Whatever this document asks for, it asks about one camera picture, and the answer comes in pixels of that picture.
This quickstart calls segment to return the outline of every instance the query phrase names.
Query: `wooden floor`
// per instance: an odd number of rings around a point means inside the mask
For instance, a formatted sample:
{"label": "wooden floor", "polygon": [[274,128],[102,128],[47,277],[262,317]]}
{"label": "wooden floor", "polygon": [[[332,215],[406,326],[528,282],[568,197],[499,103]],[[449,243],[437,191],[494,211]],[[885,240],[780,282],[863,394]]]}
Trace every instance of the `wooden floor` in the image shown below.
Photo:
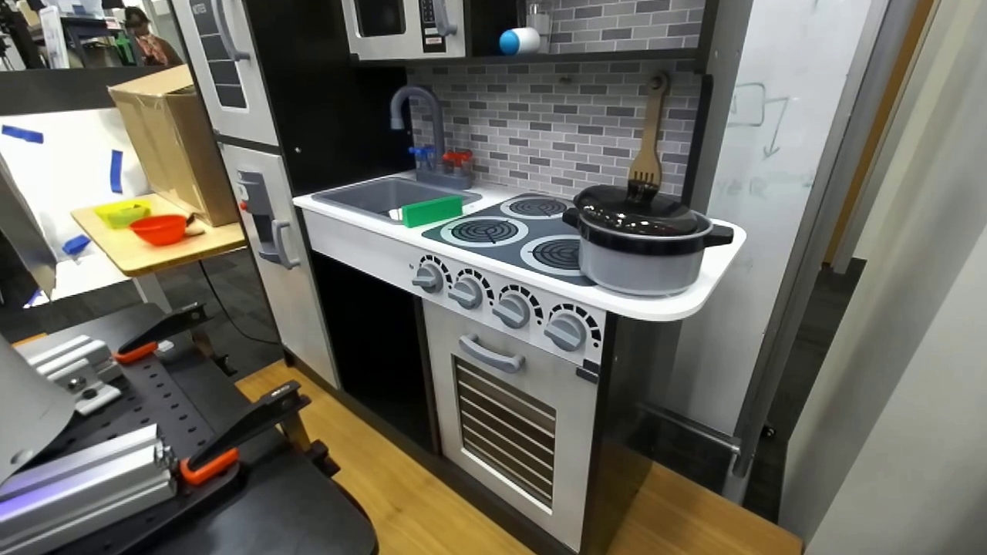
{"label": "wooden floor", "polygon": [[[239,390],[260,396],[287,379],[296,379],[311,396],[311,406],[303,410],[306,428],[311,438],[321,438],[342,464],[336,481],[365,510],[381,555],[528,552],[513,534],[470,510],[458,494],[299,369],[271,363],[239,379]],[[611,552],[794,555],[800,552],[800,542],[759,516],[653,464]]]}

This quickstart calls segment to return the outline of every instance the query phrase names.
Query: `white countertop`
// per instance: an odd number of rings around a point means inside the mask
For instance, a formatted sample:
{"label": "white countertop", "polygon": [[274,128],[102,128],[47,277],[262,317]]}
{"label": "white countertop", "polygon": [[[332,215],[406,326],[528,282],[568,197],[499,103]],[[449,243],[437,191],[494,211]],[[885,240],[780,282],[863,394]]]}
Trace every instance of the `white countertop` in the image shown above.
{"label": "white countertop", "polygon": [[[469,188],[469,191],[481,195],[481,199],[464,204],[463,207],[464,215],[469,211],[481,211],[481,210],[519,195],[519,191],[503,191],[503,188]],[[381,234],[381,237],[392,237],[392,240],[414,243],[419,248],[429,248],[429,254],[434,254],[440,258],[456,258],[456,263],[470,264],[478,271],[497,271],[497,273],[503,273],[508,279],[531,282],[531,288],[575,298],[582,304],[592,304],[592,307],[600,307],[600,312],[611,312],[611,314],[620,314],[620,317],[653,319],[653,325],[685,319],[685,317],[696,314],[705,304],[705,298],[711,296],[711,290],[718,288],[718,279],[725,277],[726,264],[737,258],[737,254],[741,254],[741,247],[747,240],[744,228],[711,220],[718,226],[729,226],[735,228],[735,243],[705,248],[699,277],[685,294],[663,296],[663,298],[638,298],[638,296],[620,296],[620,294],[611,294],[611,290],[600,290],[600,288],[575,288],[575,282],[556,279],[556,277],[545,277],[545,273],[535,273],[535,271],[499,263],[499,258],[488,258],[481,254],[469,254],[469,248],[422,237],[434,226],[404,228],[397,223],[389,223],[389,220],[378,220],[378,215],[370,215],[370,211],[356,211],[356,210],[345,210],[345,207],[332,207],[332,204],[313,199],[313,195],[296,197],[296,207],[306,210],[306,215],[307,211],[326,215],[326,220],[355,226],[355,228],[359,228],[365,234]]]}

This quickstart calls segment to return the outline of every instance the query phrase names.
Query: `pot lid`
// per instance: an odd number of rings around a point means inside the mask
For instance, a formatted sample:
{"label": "pot lid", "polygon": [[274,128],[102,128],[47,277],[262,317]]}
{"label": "pot lid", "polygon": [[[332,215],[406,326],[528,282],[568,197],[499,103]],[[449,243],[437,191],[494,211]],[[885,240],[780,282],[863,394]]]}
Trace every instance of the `pot lid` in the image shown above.
{"label": "pot lid", "polygon": [[634,197],[626,188],[587,188],[575,195],[575,211],[599,231],[643,234],[643,237],[685,237],[710,231],[710,220],[678,197]]}

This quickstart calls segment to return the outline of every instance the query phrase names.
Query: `sink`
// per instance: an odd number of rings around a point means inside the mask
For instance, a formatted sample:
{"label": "sink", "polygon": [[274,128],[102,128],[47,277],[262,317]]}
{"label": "sink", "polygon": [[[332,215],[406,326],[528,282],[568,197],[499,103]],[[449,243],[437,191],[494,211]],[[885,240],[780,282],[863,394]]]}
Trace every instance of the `sink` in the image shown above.
{"label": "sink", "polygon": [[373,211],[378,220],[392,220],[389,211],[406,204],[422,204],[434,197],[463,197],[463,204],[478,199],[481,195],[456,191],[456,188],[434,188],[434,185],[419,185],[416,179],[373,179],[363,185],[347,185],[347,188],[331,188],[311,195],[311,199],[321,204],[336,204],[359,211]]}

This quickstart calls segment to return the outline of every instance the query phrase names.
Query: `cardboard box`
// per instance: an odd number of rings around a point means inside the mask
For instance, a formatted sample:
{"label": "cardboard box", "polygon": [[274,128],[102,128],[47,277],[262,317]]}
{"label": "cardboard box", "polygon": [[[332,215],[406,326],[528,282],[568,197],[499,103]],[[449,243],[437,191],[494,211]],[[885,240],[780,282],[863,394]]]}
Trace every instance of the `cardboard box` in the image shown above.
{"label": "cardboard box", "polygon": [[236,223],[235,195],[188,64],[106,90],[149,174],[149,188],[208,226]]}

